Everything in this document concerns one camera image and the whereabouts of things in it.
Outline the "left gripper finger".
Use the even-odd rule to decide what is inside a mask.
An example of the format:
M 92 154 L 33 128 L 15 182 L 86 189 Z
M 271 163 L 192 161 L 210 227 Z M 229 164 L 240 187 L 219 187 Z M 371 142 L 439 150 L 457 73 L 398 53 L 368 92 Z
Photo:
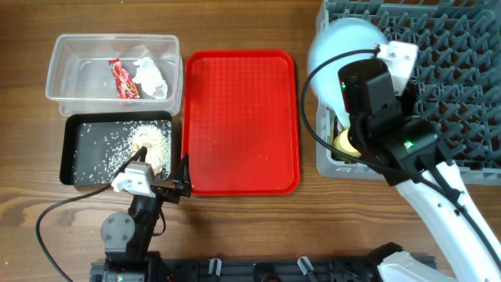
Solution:
M 146 161 L 147 148 L 145 146 L 140 147 L 123 165 L 121 166 L 121 172 L 124 172 L 126 167 L 132 161 L 145 162 Z
M 169 175 L 168 181 L 170 181 L 174 186 L 169 188 L 175 188 L 178 190 L 184 190 L 186 192 L 185 197 L 191 197 L 192 194 L 192 183 L 189 173 L 189 154 L 186 153 L 182 156 L 177 168 Z

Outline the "rice and food scraps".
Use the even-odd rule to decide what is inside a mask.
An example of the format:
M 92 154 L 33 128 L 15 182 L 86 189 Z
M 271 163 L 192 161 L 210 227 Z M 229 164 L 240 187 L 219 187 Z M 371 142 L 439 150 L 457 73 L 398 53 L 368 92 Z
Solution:
M 109 183 L 119 167 L 140 147 L 157 180 L 171 173 L 171 122 L 112 121 L 77 127 L 71 181 L 75 185 Z

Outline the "red snack wrapper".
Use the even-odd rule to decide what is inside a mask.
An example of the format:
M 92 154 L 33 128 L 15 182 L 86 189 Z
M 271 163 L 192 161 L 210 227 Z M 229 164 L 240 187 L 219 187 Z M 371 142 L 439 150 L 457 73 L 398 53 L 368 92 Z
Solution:
M 139 99 L 139 91 L 131 75 L 122 67 L 120 59 L 108 61 L 120 99 Z

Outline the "white tissue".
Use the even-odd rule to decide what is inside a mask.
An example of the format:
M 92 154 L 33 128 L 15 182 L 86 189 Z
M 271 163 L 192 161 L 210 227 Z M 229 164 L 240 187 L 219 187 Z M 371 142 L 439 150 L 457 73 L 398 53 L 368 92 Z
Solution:
M 140 84 L 142 91 L 154 99 L 166 99 L 168 84 L 159 68 L 150 57 L 144 57 L 133 63 L 136 68 L 134 83 Z

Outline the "yellow plastic cup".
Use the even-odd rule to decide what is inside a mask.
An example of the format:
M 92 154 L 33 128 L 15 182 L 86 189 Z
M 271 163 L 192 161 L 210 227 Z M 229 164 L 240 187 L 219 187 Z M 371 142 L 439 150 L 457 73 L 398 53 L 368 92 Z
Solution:
M 342 153 L 350 155 L 352 157 L 360 157 L 361 154 L 351 145 L 348 138 L 348 130 L 345 129 L 343 132 L 339 133 L 334 141 L 333 147 Z

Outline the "light blue plate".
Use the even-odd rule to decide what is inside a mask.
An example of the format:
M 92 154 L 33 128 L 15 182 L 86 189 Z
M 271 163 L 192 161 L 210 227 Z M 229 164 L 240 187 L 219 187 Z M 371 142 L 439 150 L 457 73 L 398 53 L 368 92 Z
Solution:
M 367 20 L 342 18 L 335 20 L 317 34 L 308 52 L 308 73 L 327 60 L 340 54 L 361 49 L 374 49 L 388 43 L 380 29 Z M 310 82 L 319 101 L 333 111 L 345 110 L 338 71 L 357 60 L 369 59 L 368 53 L 351 55 L 336 60 L 314 75 Z

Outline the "green bowl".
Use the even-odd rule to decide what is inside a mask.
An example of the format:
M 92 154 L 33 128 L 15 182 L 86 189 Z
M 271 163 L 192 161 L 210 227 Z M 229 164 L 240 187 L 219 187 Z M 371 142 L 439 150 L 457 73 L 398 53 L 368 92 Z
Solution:
M 340 112 L 334 111 L 335 117 L 337 119 L 337 127 L 339 129 L 348 129 L 351 126 L 351 122 L 349 120 L 349 113 L 341 110 Z

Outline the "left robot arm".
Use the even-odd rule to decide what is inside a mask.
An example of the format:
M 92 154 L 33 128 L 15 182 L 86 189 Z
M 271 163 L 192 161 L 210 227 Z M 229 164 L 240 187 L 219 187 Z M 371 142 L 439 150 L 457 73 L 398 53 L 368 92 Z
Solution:
M 158 219 L 164 219 L 162 205 L 178 204 L 190 197 L 192 184 L 189 155 L 185 154 L 171 178 L 172 188 L 154 183 L 155 174 L 146 162 L 147 148 L 142 146 L 122 166 L 112 180 L 114 191 L 133 196 L 126 212 L 110 215 L 102 224 L 106 259 L 93 265 L 90 281 L 173 281 L 174 275 L 158 251 L 149 251 Z

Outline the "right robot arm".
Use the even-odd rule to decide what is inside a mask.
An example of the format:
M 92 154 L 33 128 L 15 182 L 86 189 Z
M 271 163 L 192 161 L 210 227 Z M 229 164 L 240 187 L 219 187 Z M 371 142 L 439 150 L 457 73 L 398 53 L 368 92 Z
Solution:
M 413 115 L 416 90 L 397 94 L 386 63 L 366 59 L 338 72 L 348 136 L 429 229 L 459 281 L 498 281 L 500 243 L 472 201 L 435 127 Z

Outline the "black food waste tray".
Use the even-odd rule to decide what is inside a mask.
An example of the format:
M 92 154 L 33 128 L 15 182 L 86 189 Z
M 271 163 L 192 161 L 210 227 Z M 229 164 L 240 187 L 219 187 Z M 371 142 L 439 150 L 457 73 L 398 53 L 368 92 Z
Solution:
M 140 128 L 156 129 L 173 141 L 167 111 L 75 114 L 65 124 L 59 180 L 64 185 L 107 184 L 132 153 Z

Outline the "clear plastic waste bin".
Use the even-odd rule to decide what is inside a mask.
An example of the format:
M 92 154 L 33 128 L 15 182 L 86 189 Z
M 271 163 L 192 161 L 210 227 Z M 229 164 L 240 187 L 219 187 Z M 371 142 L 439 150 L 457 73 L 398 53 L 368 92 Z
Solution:
M 121 99 L 111 60 L 118 59 L 130 78 L 144 79 L 156 67 L 163 82 L 152 95 L 137 83 L 138 99 Z M 165 110 L 182 104 L 182 57 L 179 39 L 170 34 L 62 34 L 56 39 L 45 96 L 73 114 Z

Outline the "grey dishwasher rack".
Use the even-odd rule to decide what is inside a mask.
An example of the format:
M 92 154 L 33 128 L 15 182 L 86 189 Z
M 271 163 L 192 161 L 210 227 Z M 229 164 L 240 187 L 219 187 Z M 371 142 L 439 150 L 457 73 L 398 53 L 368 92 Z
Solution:
M 315 29 L 356 18 L 418 46 L 417 116 L 447 142 L 466 184 L 500 183 L 500 3 L 323 1 Z

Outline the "red serving tray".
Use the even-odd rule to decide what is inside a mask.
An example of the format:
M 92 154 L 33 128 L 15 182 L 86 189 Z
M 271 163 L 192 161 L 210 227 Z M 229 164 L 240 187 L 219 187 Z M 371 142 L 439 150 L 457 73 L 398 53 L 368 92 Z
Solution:
M 301 179 L 293 58 L 198 51 L 186 63 L 182 151 L 197 196 L 273 196 Z

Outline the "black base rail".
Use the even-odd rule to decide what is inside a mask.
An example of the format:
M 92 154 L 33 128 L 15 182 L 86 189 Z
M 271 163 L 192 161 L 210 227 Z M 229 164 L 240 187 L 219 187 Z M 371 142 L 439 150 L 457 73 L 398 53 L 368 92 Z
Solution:
M 365 257 L 274 261 L 199 261 L 196 259 L 165 260 L 155 268 L 113 266 L 95 263 L 90 281 L 263 281 L 271 275 L 281 281 L 381 281 L 377 267 Z

